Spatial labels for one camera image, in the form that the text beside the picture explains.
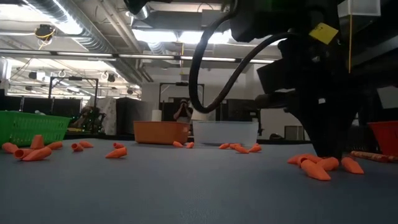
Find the black machine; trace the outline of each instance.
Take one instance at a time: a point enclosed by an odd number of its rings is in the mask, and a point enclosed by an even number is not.
[[[125,0],[132,13],[138,12],[147,1],[139,2],[134,5]],[[340,158],[352,121],[369,94],[375,88],[398,82],[395,72],[381,72],[380,68],[354,68],[349,72],[349,42],[342,36],[338,17],[340,2],[342,0],[230,1],[229,12],[204,30],[193,55],[189,77],[192,105],[201,113],[215,110],[250,60],[271,43],[285,39],[278,44],[282,59],[257,71],[265,94],[256,98],[256,106],[285,108],[300,120],[318,156]],[[214,102],[204,107],[197,93],[201,58],[208,39],[226,21],[237,41],[271,36],[240,61]],[[331,34],[334,30],[336,33],[328,40],[318,35]],[[294,90],[278,92],[281,89]]]

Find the yellow tag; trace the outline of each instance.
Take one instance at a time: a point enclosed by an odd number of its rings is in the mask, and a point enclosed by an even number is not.
[[[337,33],[338,30],[321,22],[310,32],[310,36],[328,45]]]

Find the clear plastic bin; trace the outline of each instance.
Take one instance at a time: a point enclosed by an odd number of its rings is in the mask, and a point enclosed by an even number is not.
[[[240,143],[251,147],[257,142],[258,122],[193,121],[195,145],[220,146]]]

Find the ceiling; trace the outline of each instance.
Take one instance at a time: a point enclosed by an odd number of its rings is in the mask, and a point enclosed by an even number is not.
[[[111,2],[113,9],[117,12],[118,17],[122,19],[120,24],[115,15],[111,17],[116,21],[117,27],[114,26],[106,16],[103,8],[100,6],[100,0],[73,0],[73,2],[78,6],[81,12],[90,20],[94,25],[93,29],[97,29],[101,35],[106,39],[106,41],[112,46],[114,52],[129,52],[137,53],[135,51],[140,50],[141,53],[153,54],[149,48],[147,42],[134,40],[136,36],[131,32],[132,29],[140,30],[161,30],[173,32],[176,36],[180,36],[184,31],[200,30],[202,27],[192,26],[188,29],[166,29],[169,27],[177,27],[180,23],[176,21],[173,17],[178,17],[184,13],[192,14],[194,17],[203,18],[207,15],[220,15],[220,8],[222,1],[207,1],[207,3],[201,3],[200,0],[197,1],[175,1],[172,4],[160,3],[160,2],[150,2],[148,6],[150,7],[149,18],[153,15],[162,15],[165,18],[174,21],[174,24],[166,24],[162,27],[162,24],[157,24],[156,28],[148,26],[143,21],[131,20],[131,15],[127,13],[127,9],[124,5],[123,0],[108,1]],[[87,50],[75,39],[70,38],[66,33],[58,30],[55,37],[52,39],[51,43],[48,45],[42,45],[42,42],[36,38],[32,33],[41,24],[48,24],[54,26],[50,19],[32,10],[29,6],[20,4],[0,4],[0,48],[2,49],[29,49],[37,50],[41,47],[41,50],[54,50],[54,51],[72,51],[72,52],[87,52]],[[120,30],[123,26],[128,27],[130,35],[133,35],[131,43],[135,44],[133,47],[128,44],[126,40],[121,36]],[[8,35],[7,32],[14,32],[12,35]],[[242,58],[249,53],[261,40],[254,40],[251,43],[237,43],[233,39],[228,39],[227,42],[222,44],[209,44],[206,49],[205,55],[209,57],[228,57],[228,58]],[[174,55],[187,55],[192,56],[196,47],[196,44],[181,44],[176,42],[164,42],[162,43],[165,52],[167,54]],[[256,58],[258,59],[279,59],[280,52],[277,47],[270,46],[263,50]],[[136,84],[142,85],[146,82],[176,82],[179,81],[178,71],[186,73],[190,62],[167,62],[160,60],[145,60],[143,63],[137,63],[135,60],[127,60],[126,63],[131,66],[131,69],[140,69],[140,76],[142,77],[142,82],[127,82],[129,80],[126,76],[131,75],[130,73],[125,74],[118,69],[115,69],[111,63],[102,61],[87,61],[87,60],[54,60],[54,59],[36,59],[36,58],[7,58],[9,62],[12,63],[12,75],[9,90],[10,93],[15,94],[38,94],[38,96],[46,95],[48,93],[48,78],[43,80],[32,80],[28,77],[30,72],[45,72],[46,76],[57,77],[59,73],[63,74],[65,72],[66,77],[68,76],[78,76],[86,78],[99,78],[99,86],[103,88],[101,90],[101,95],[114,95],[114,96],[124,96],[128,87],[133,87],[134,93],[128,95],[130,97],[139,98],[141,95],[141,90],[138,89]],[[237,66],[235,63],[226,62],[203,62],[201,67],[206,69],[216,69],[217,73],[231,73],[231,69]],[[115,82],[108,82],[106,77],[107,74],[115,74]],[[74,82],[70,80],[64,80],[67,85],[79,85],[88,87],[93,83]],[[24,85],[33,85],[34,92],[31,90],[26,90]],[[64,85],[59,83],[60,88],[54,88],[53,94],[71,94],[66,91]],[[115,87],[116,90],[108,90],[110,87]],[[94,93],[93,88],[85,88],[79,93],[85,97],[89,97]]]

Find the black cable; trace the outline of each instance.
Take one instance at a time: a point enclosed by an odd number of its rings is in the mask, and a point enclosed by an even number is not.
[[[212,103],[210,103],[207,107],[204,107],[199,100],[198,96],[198,75],[199,75],[199,69],[200,69],[200,64],[201,64],[201,59],[203,57],[203,54],[205,53],[206,46],[208,43],[209,38],[213,35],[214,31],[225,21],[230,20],[235,16],[237,13],[237,8],[238,6],[238,1],[236,1],[234,9],[225,15],[224,17],[214,21],[210,26],[208,26],[207,29],[203,32],[203,35],[199,41],[199,44],[197,45],[195,49],[195,53],[193,54],[192,58],[192,65],[190,69],[190,75],[189,75],[189,97],[191,98],[191,102],[193,107],[201,113],[210,113],[213,110],[215,110],[220,103],[223,102],[225,99],[226,95],[229,93],[231,90],[232,86],[235,84],[235,81],[238,79],[239,75],[242,73],[244,68],[249,64],[249,62],[264,48],[269,46],[270,44],[274,43],[277,40],[288,38],[288,37],[297,37],[297,34],[294,33],[282,33],[282,34],[277,34],[273,35],[270,38],[267,38],[261,44],[259,44],[257,47],[255,47],[251,52],[242,60],[242,62],[238,65],[234,73],[232,74],[231,78],[229,78],[228,82],[222,89],[222,91],[219,93],[219,95],[213,100]]]

